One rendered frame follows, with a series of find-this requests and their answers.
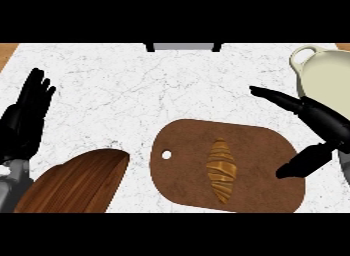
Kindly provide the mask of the golden brown croissant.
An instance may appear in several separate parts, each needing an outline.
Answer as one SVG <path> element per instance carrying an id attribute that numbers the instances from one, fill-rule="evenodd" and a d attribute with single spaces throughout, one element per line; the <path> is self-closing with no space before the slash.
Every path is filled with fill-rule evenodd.
<path id="1" fill-rule="evenodd" d="M 214 194 L 223 204 L 232 197 L 238 166 L 226 140 L 219 137 L 207 157 L 207 175 Z"/>

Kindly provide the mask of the brown wooden cutting board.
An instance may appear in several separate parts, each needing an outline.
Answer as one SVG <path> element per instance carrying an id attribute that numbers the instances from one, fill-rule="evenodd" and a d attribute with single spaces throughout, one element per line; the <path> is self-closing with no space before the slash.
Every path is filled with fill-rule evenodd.
<path id="1" fill-rule="evenodd" d="M 223 139 L 232 151 L 236 179 L 232 196 L 213 191 L 207 162 Z M 294 212 L 304 199 L 306 180 L 276 177 L 295 149 L 273 130 L 182 119 L 160 131 L 151 153 L 151 174 L 162 196 L 174 203 L 232 212 Z"/>

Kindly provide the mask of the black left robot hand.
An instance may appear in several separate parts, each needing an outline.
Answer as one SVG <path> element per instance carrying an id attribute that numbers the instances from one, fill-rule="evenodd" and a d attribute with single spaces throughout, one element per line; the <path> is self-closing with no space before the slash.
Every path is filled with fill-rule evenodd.
<path id="1" fill-rule="evenodd" d="M 15 159 L 30 160 L 37 154 L 55 91 L 44 71 L 34 68 L 18 101 L 0 118 L 0 165 Z"/>

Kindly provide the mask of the grey and black appliance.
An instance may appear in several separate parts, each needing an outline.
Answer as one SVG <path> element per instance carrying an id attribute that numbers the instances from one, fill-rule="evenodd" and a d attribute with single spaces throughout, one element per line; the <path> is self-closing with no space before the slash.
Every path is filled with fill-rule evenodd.
<path id="1" fill-rule="evenodd" d="M 146 43 L 148 52 L 158 50 L 207 50 L 219 52 L 222 43 Z"/>

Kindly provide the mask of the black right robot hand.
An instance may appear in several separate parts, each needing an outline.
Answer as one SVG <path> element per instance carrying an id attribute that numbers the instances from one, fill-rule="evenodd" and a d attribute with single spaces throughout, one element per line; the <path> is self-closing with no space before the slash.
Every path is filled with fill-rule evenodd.
<path id="1" fill-rule="evenodd" d="M 276 171 L 279 179 L 306 178 L 332 160 L 334 150 L 350 153 L 350 120 L 307 96 L 297 99 L 279 91 L 257 86 L 251 86 L 250 89 L 254 96 L 267 99 L 291 111 L 325 140 L 323 143 L 310 145 Z"/>

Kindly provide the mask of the striped brown wooden board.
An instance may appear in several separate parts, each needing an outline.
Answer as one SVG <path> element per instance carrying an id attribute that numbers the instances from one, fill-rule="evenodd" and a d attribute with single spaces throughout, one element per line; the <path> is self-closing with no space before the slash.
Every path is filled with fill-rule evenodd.
<path id="1" fill-rule="evenodd" d="M 105 213 L 130 162 L 117 149 L 93 150 L 52 167 L 34 182 L 16 213 Z"/>

